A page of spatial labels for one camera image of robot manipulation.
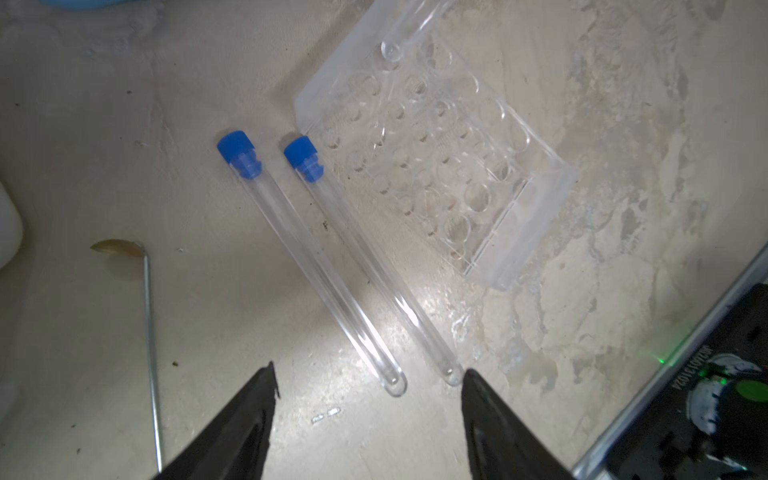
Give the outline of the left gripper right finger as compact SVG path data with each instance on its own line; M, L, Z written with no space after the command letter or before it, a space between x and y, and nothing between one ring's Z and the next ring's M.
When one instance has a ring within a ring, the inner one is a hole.
M474 369L463 377L461 410L474 479L572 477Z

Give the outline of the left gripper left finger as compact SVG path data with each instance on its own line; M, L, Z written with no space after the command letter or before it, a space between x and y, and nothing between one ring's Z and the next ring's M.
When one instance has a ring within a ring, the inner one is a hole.
M259 369L158 479L260 479L279 389L272 363Z

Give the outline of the blue-capped test tube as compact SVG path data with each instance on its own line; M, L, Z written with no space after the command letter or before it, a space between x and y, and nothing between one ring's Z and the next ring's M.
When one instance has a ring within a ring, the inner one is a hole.
M408 49L420 40L454 4L453 0L410 1L386 32L381 54L387 62L400 62Z
M217 149L364 364L390 396L403 396L408 383L402 368L288 197L262 166L248 136L241 130L232 131L218 141Z
M353 258L397 310L402 325L442 380L453 387L461 385L464 369L457 355L438 332L379 243L360 223L359 215L334 177L325 172L325 165L311 140L300 136L284 148L283 154Z

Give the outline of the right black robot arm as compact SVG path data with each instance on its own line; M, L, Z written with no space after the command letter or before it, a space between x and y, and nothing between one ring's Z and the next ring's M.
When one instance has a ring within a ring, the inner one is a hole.
M616 479L767 476L767 287L755 285L609 451Z

